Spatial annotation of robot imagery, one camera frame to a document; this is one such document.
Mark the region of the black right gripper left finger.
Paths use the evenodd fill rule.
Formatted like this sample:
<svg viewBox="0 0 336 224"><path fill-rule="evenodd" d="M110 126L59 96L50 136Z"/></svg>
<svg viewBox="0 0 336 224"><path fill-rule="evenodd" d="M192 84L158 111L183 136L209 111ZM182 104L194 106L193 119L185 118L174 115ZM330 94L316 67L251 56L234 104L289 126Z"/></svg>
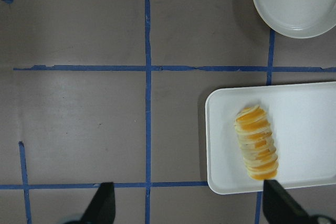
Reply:
<svg viewBox="0 0 336 224"><path fill-rule="evenodd" d="M83 223L109 223L115 220L114 183L102 183L83 214Z"/></svg>

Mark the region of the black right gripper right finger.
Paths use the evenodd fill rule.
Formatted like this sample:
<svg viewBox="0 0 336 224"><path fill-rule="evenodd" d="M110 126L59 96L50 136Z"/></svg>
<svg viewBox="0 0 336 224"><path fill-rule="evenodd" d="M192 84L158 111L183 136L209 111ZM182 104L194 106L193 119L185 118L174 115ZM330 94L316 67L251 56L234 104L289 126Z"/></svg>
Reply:
<svg viewBox="0 0 336 224"><path fill-rule="evenodd" d="M310 222L308 213L277 180L264 180L262 203L263 214L270 224Z"/></svg>

